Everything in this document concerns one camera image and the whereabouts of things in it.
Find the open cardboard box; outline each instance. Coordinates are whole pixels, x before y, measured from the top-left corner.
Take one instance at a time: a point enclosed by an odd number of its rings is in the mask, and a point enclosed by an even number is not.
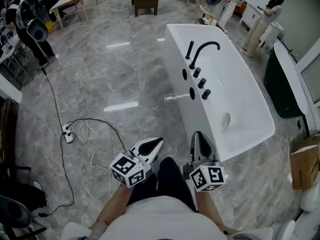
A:
[[[293,148],[291,170],[294,190],[308,190],[319,172],[320,134],[306,138]]]

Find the gray floor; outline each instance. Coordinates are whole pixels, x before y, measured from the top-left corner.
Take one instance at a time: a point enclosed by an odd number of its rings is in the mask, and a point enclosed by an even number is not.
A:
[[[152,11],[140,10],[139,17],[134,17],[131,0],[106,0],[86,8],[90,24],[71,15],[64,22],[64,31],[57,26],[49,37],[56,58],[50,60],[46,71],[62,124],[84,117],[107,120],[118,129],[126,148],[145,137],[162,136],[165,146],[161,157],[172,156],[180,166],[186,163],[186,134],[177,102],[166,99],[174,92],[157,41],[164,37],[166,24],[193,21],[196,1],[190,0],[188,6],[185,1],[159,0],[157,16]],[[239,44],[247,30],[238,21],[239,17],[234,15],[228,22],[227,35],[239,47],[253,75],[262,81],[268,55],[259,50],[253,59],[244,56]],[[265,89],[261,85],[260,88],[274,119],[275,134],[224,162],[229,182],[211,193],[225,224],[238,230],[293,219],[299,209],[301,193],[292,190],[287,181],[287,137],[289,145],[303,138],[303,121],[282,120]],[[51,212],[71,200],[62,168],[61,130],[54,99],[41,72],[35,72],[34,80],[22,92],[17,163],[32,167],[31,179],[40,182],[48,194],[49,207],[41,211]],[[133,102],[138,106],[109,110],[114,105]],[[108,166],[123,151],[120,142],[103,123],[90,121],[89,127],[89,142],[97,150],[93,164]],[[62,145],[75,203],[70,208],[59,208],[53,216],[38,219],[48,227],[43,236],[50,240],[59,239],[67,222],[91,225],[110,198],[108,172],[89,166],[92,150],[79,140],[72,144],[63,141]],[[112,193],[117,186],[112,179]]]

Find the woman with long dark hair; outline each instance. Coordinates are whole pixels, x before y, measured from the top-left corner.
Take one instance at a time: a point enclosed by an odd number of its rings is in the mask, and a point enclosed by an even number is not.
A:
[[[283,2],[284,0],[270,0],[263,9],[261,18],[255,22],[241,45],[241,47],[246,51],[244,53],[246,56],[254,57],[259,45],[260,37],[266,31],[268,26],[279,17],[282,10],[281,4]]]

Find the faucet spout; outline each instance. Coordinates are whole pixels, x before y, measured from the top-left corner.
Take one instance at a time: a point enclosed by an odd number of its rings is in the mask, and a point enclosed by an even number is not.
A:
[[[205,42],[204,44],[202,44],[202,45],[198,48],[198,50],[196,50],[195,56],[194,56],[194,58],[193,58],[193,61],[192,61],[191,64],[189,65],[189,69],[191,69],[191,70],[194,70],[194,69],[195,69],[195,64],[196,64],[197,58],[198,58],[198,56],[199,56],[199,53],[201,52],[201,50],[202,50],[203,48],[205,48],[206,46],[209,46],[209,45],[215,45],[216,48],[217,48],[218,50],[220,50],[220,44],[219,44],[218,42],[215,42],[215,41]]]

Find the glass panel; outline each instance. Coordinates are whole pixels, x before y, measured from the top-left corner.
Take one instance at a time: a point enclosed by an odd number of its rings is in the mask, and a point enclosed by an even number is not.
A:
[[[320,101],[320,55],[301,74],[308,86],[313,102]]]

